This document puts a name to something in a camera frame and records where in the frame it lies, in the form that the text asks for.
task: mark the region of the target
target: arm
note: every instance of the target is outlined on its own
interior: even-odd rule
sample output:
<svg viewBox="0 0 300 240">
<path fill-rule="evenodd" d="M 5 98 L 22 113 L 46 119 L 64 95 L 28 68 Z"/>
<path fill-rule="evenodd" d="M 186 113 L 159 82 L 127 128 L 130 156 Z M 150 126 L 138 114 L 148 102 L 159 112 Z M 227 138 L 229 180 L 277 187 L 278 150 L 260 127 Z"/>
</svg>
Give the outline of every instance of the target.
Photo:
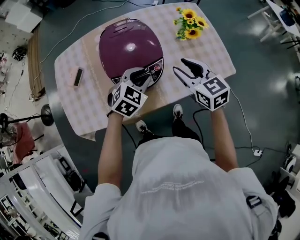
<svg viewBox="0 0 300 240">
<path fill-rule="evenodd" d="M 222 108 L 211 112 L 216 164 L 228 172 L 238 168 L 236 152 Z"/>
<path fill-rule="evenodd" d="M 267 240 L 275 226 L 278 214 L 278 206 L 273 198 L 265 192 L 251 168 L 236 168 L 228 174 L 241 187 L 245 198 L 258 196 L 261 204 L 248 208 L 252 225 L 253 240 Z"/>
<path fill-rule="evenodd" d="M 111 183 L 120 188 L 122 177 L 122 130 L 123 116 L 113 112 L 108 125 L 98 164 L 98 184 Z"/>
</svg>

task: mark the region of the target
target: gray floor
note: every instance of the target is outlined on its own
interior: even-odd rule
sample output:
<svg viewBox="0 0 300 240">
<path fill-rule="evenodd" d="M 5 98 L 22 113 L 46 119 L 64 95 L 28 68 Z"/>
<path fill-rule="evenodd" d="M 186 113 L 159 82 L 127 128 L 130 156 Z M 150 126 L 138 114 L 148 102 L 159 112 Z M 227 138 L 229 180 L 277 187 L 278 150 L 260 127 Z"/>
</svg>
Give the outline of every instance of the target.
<svg viewBox="0 0 300 240">
<path fill-rule="evenodd" d="M 151 0 L 138 1 L 144 4 Z M 76 22 L 96 10 L 119 5 L 120 3 L 77 0 L 66 9 L 48 14 L 40 28 L 41 58 L 43 59 L 52 47 L 64 38 Z M 246 17 L 262 7 L 258 0 L 202 0 L 201 10 L 209 18 L 225 47 L 227 48 L 237 73 L 226 80 L 243 106 L 248 126 L 253 136 L 254 145 L 285 150 L 285 142 L 298 141 L 298 101 L 294 90 L 293 78 L 289 78 L 300 69 L 295 52 L 279 44 L 279 38 L 271 38 L 263 44 L 259 36 L 266 28 L 261 16 L 251 20 Z M 43 63 L 43 74 L 46 92 L 60 136 L 69 151 L 71 158 L 88 185 L 94 189 L 97 185 L 97 165 L 105 130 L 96 133 L 97 142 L 78 137 L 72 130 L 57 95 L 54 75 L 54 61 L 67 47 L 95 27 L 126 12 L 140 7 L 126 3 L 117 9 L 105 10 L 82 20 L 73 34 L 60 43 Z M 192 113 L 199 105 L 190 98 L 180 101 L 184 108 L 184 121 L 187 126 L 198 132 L 193 122 Z M 171 135 L 173 106 L 157 110 L 147 118 L 149 128 L 159 135 Z M 249 134 L 245 128 L 242 113 L 237 100 L 232 96 L 226 105 L 225 113 L 236 147 L 250 146 Z M 212 131 L 209 112 L 197 115 L 206 146 L 212 145 Z M 128 126 L 136 142 L 140 136 L 134 125 Z M 121 190 L 124 193 L 132 180 L 131 167 L 134 157 L 134 146 L 123 132 L 123 181 Z M 214 158 L 213 150 L 208 150 Z M 237 150 L 241 167 L 255 161 L 250 149 Z M 262 184 L 268 183 L 272 171 L 278 171 L 284 154 L 265 150 L 259 162 L 251 165 Z"/>
</svg>

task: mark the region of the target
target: red cloth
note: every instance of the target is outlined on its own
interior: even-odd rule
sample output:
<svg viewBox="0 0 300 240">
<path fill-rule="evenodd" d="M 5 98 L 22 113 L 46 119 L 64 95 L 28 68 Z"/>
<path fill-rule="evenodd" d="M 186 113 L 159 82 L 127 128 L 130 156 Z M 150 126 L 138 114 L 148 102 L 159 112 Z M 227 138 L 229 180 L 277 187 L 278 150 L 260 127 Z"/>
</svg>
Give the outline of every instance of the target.
<svg viewBox="0 0 300 240">
<path fill-rule="evenodd" d="M 21 163 L 23 158 L 35 148 L 34 140 L 27 122 L 15 123 L 17 143 L 14 145 L 14 164 Z"/>
</svg>

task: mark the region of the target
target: power adapter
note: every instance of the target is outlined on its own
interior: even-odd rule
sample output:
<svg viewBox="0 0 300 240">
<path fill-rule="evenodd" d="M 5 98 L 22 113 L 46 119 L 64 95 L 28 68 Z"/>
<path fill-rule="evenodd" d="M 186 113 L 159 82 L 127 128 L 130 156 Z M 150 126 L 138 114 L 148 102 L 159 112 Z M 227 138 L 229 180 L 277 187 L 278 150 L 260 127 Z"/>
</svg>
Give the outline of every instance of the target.
<svg viewBox="0 0 300 240">
<path fill-rule="evenodd" d="M 255 150 L 253 155 L 257 156 L 257 157 L 261 157 L 263 155 L 263 151 L 262 150 Z"/>
</svg>

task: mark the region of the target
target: flower bouquet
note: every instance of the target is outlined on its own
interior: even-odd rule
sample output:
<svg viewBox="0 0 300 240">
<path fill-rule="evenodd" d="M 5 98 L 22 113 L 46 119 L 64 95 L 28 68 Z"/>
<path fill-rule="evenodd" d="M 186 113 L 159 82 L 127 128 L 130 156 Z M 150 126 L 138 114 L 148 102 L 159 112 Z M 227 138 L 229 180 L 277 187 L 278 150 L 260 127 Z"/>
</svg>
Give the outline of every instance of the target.
<svg viewBox="0 0 300 240">
<path fill-rule="evenodd" d="M 205 19 L 197 16 L 195 11 L 191 9 L 181 10 L 180 7 L 176 8 L 176 11 L 182 15 L 182 17 L 173 20 L 174 25 L 181 25 L 176 33 L 177 39 L 196 39 L 201 36 L 204 29 L 209 28 Z"/>
</svg>

